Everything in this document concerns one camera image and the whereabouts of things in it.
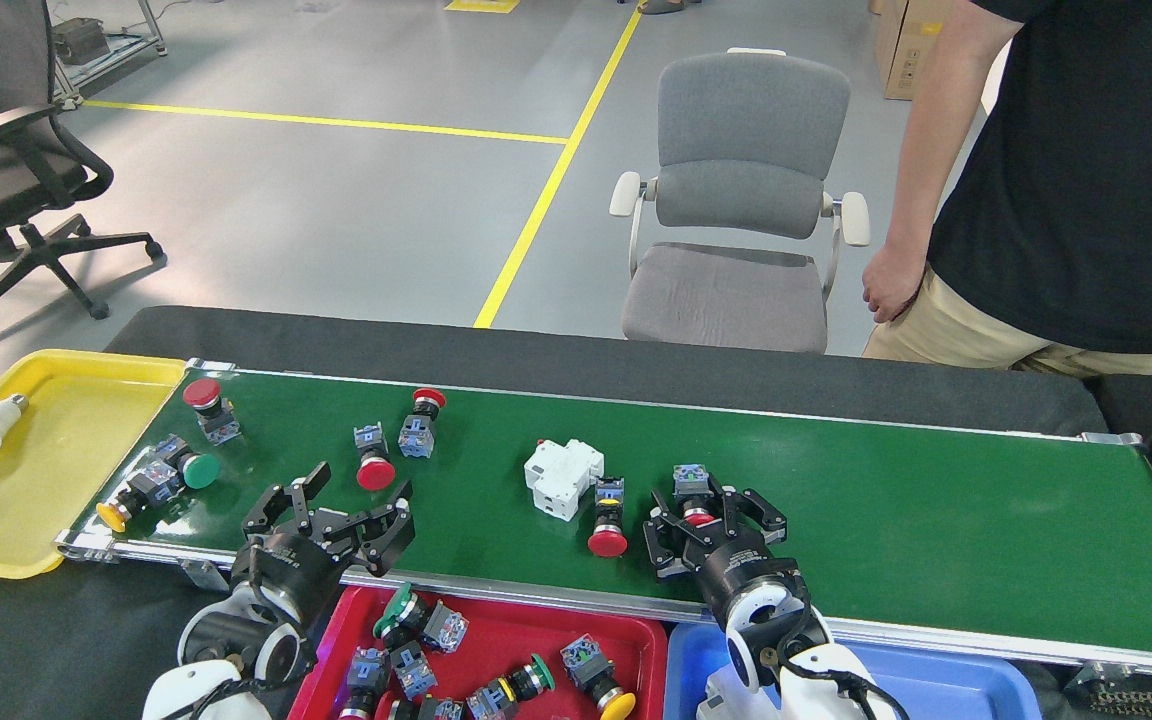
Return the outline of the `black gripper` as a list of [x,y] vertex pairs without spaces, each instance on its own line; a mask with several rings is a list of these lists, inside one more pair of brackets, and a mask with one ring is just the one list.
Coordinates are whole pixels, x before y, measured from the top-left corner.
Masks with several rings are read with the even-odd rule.
[[364,564],[374,577],[384,577],[397,564],[416,536],[410,482],[399,483],[389,500],[376,509],[353,514],[321,509],[321,547],[298,533],[270,535],[288,510],[294,515],[294,530],[306,525],[308,501],[329,478],[329,462],[321,461],[306,477],[262,492],[244,516],[244,536],[251,537],[233,562],[230,588],[253,582],[266,594],[291,602],[293,611],[323,611],[346,566]]
[[736,541],[751,521],[764,546],[786,541],[782,511],[755,488],[721,487],[721,516],[713,511],[652,509],[643,523],[649,564],[659,582],[698,571],[702,596],[721,626],[763,623],[794,611],[795,559],[776,559]]

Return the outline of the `person's right hand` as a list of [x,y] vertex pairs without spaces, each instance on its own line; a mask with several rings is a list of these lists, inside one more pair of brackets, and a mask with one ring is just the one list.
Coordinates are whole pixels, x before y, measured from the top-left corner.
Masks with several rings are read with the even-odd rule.
[[861,274],[873,323],[890,323],[914,302],[927,268],[929,234],[890,234]]

